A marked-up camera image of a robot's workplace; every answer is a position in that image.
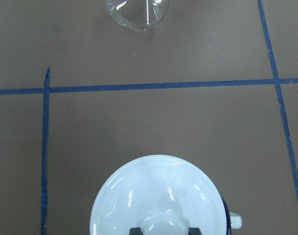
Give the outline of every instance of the mug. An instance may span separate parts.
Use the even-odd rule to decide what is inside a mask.
[[[214,183],[186,160],[151,155],[115,171],[99,191],[90,235],[230,235],[229,213]]]

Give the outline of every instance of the floor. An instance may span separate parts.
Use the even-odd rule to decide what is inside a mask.
[[[298,0],[172,1],[147,32],[103,0],[0,1],[0,234],[88,235],[151,154],[205,172],[234,235],[298,235]]]

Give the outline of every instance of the painter's tape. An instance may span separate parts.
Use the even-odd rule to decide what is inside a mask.
[[[47,176],[46,176],[46,158],[47,141],[49,132],[49,102],[50,102],[50,68],[46,71],[43,94],[43,120],[42,120],[42,166],[41,166],[41,235],[46,235],[47,218]]]
[[[100,92],[121,90],[147,90],[147,89],[171,89],[193,87],[229,87],[274,84],[273,79],[233,80],[233,81],[210,81],[210,82],[170,82],[170,83],[146,83],[127,85],[101,85],[101,86],[78,86],[78,87],[52,87],[50,93],[68,92]],[[298,84],[298,78],[280,79],[281,84]],[[43,94],[43,88],[8,89],[0,90],[0,95],[11,94]]]
[[[264,32],[264,38],[266,42],[266,47],[268,50],[268,55],[272,67],[272,72],[273,72],[273,77],[274,77],[274,84],[276,88],[276,94],[277,94],[277,99],[280,104],[280,114],[281,114],[281,120],[282,120],[282,125],[284,128],[284,133],[285,133],[285,138],[286,138],[286,144],[288,148],[288,154],[289,154],[289,160],[290,160],[290,166],[292,170],[292,175],[294,179],[294,185],[295,185],[295,191],[297,195],[297,201],[298,201],[298,169],[296,165],[296,159],[295,159],[295,154],[293,151],[293,146],[292,142],[290,140],[290,132],[289,132],[289,126],[288,126],[288,120],[287,120],[287,114],[286,114],[286,109],[284,106],[284,100],[282,97],[282,92],[281,92],[281,87],[280,87],[280,79],[278,76],[278,71],[276,67],[276,61],[272,49],[272,42],[270,38],[270,34],[268,31],[268,27],[266,24],[266,18],[265,18],[265,13],[264,13],[264,8],[263,8],[263,3],[262,0],[258,0],[258,9],[260,12],[260,17],[261,17],[261,22],[262,22],[262,27],[263,27],[263,32]]]
[[[26,89],[4,89],[0,90],[0,95],[10,94],[43,94],[43,88],[26,88]]]
[[[227,87],[227,86],[269,85],[269,84],[274,84],[274,80],[257,79],[257,80],[210,81],[210,82],[170,82],[170,83],[101,85],[101,86],[80,86],[80,87],[52,87],[50,88],[50,92],[51,93],[100,92],[100,91],[174,89],[174,88],[194,88],[194,87]]]

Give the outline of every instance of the clear glass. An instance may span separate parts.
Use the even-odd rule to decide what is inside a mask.
[[[122,26],[146,31],[165,16],[169,0],[104,0],[113,18]]]

